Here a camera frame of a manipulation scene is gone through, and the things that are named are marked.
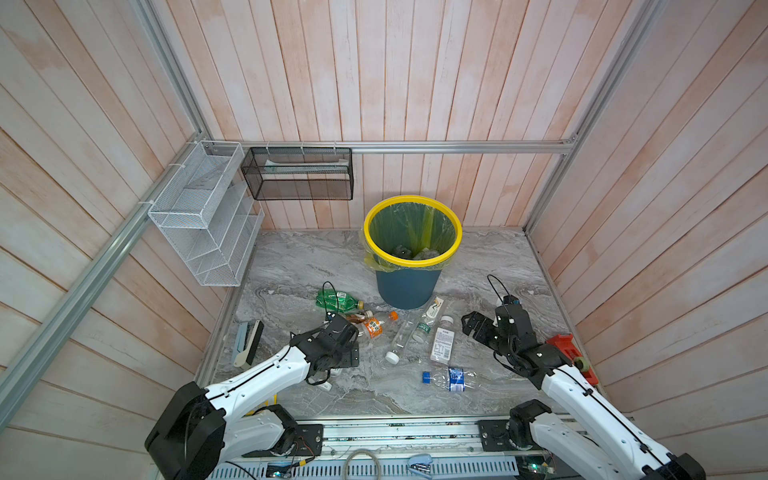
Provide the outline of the clear bottle white text label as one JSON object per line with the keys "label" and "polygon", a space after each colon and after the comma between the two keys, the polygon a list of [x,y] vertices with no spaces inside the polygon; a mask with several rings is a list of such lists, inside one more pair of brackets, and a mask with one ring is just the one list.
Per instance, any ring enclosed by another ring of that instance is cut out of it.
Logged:
{"label": "clear bottle white text label", "polygon": [[430,360],[434,363],[448,365],[452,355],[454,340],[455,320],[449,315],[443,315],[436,323],[434,329]]}

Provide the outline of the green plastic bottle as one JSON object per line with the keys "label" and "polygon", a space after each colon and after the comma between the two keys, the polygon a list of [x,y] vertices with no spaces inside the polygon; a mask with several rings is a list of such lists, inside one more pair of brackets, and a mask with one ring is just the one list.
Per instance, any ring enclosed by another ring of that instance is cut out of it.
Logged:
{"label": "green plastic bottle", "polygon": [[344,291],[321,289],[315,297],[315,304],[325,311],[348,314],[364,309],[364,302]]}

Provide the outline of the crushed clear bottle bird label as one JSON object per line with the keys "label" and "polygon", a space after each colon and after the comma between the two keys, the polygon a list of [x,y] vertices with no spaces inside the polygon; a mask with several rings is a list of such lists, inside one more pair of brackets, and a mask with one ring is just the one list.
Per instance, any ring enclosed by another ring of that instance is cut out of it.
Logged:
{"label": "crushed clear bottle bird label", "polygon": [[423,320],[427,324],[431,324],[434,321],[436,321],[439,318],[443,304],[444,304],[444,300],[439,296],[435,296],[432,299],[429,306],[427,307],[427,309],[425,310],[423,315]]}

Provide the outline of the blue label blue cap bottle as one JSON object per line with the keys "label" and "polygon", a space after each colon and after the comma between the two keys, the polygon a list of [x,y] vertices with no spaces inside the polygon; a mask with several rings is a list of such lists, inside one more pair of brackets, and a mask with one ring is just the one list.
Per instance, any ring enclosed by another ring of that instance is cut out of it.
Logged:
{"label": "blue label blue cap bottle", "polygon": [[479,380],[473,371],[453,366],[424,371],[421,380],[425,385],[454,393],[473,390],[479,385]]}

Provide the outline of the clear bottle white cap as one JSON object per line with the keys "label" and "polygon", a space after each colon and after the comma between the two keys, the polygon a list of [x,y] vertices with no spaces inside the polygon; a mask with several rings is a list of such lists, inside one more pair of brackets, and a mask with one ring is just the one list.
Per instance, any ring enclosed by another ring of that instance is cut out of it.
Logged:
{"label": "clear bottle white cap", "polygon": [[397,331],[391,346],[385,354],[385,360],[391,365],[397,365],[405,356],[409,341],[418,325],[418,320],[404,320]]}

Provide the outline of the brown label plastic bottle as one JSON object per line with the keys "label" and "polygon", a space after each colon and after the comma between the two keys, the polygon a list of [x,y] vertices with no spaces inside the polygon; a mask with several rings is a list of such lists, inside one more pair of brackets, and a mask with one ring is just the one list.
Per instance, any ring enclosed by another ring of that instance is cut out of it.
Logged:
{"label": "brown label plastic bottle", "polygon": [[370,321],[374,318],[374,313],[370,310],[348,312],[344,314],[344,317],[353,324],[362,324]]}

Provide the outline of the clear bottle white green label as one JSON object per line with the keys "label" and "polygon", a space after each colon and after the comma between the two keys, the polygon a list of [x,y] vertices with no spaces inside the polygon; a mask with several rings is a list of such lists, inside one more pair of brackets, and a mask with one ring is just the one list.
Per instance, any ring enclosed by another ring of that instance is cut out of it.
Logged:
{"label": "clear bottle white green label", "polygon": [[416,327],[411,335],[411,340],[417,344],[426,343],[432,331],[434,320],[428,317],[422,317],[416,324]]}

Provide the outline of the clear bottle orange cap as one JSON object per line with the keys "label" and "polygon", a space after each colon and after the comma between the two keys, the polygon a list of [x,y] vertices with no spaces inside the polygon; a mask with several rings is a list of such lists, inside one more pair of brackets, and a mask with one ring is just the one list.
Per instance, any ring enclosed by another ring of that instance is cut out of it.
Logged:
{"label": "clear bottle orange cap", "polygon": [[429,260],[429,259],[437,258],[440,255],[441,253],[439,251],[425,247],[423,250],[418,252],[413,257],[413,260],[414,261]]}

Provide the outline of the red blue label bottle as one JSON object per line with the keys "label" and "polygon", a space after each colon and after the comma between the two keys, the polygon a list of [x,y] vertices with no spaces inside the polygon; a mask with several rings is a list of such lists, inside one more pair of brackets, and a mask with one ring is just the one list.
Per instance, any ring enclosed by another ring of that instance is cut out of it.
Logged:
{"label": "red blue label bottle", "polygon": [[397,257],[399,259],[403,260],[412,260],[413,259],[413,253],[412,250],[405,245],[398,245],[394,248],[394,250],[391,252],[391,254],[394,257]]}

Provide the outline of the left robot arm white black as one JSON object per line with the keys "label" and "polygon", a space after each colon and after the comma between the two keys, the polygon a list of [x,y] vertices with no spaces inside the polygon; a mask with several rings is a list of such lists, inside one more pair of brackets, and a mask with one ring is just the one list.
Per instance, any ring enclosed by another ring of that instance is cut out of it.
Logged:
{"label": "left robot arm white black", "polygon": [[253,452],[294,456],[305,445],[276,394],[311,384],[318,373],[359,364],[359,330],[336,313],[323,325],[296,334],[278,353],[220,383],[180,387],[144,446],[166,479],[205,479],[221,463]]}

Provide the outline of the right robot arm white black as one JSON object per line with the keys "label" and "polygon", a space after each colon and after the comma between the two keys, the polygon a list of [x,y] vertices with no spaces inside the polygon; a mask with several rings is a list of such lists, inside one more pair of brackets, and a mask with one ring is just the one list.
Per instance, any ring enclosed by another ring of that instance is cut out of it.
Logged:
{"label": "right robot arm white black", "polygon": [[584,479],[705,478],[692,456],[675,455],[643,433],[562,351],[539,342],[518,298],[507,295],[493,317],[472,311],[461,324],[465,335],[490,348],[503,367],[529,380],[586,431],[578,433],[542,401],[530,400],[512,408],[504,422],[479,422],[484,450],[543,449]]}

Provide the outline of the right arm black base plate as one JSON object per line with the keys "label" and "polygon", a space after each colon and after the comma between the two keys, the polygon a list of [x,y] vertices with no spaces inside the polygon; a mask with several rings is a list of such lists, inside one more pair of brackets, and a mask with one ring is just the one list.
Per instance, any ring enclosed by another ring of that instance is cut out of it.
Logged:
{"label": "right arm black base plate", "polygon": [[503,420],[479,420],[477,426],[482,449],[485,452],[533,450],[551,452],[550,448],[534,441],[532,419],[515,417]]}

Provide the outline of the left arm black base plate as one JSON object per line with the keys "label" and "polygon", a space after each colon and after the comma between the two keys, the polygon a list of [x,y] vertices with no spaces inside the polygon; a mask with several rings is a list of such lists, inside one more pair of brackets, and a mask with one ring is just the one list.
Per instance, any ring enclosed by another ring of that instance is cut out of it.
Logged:
{"label": "left arm black base plate", "polygon": [[317,457],[322,453],[323,434],[324,426],[319,423],[289,427],[276,444],[266,450],[266,454],[271,456]]}

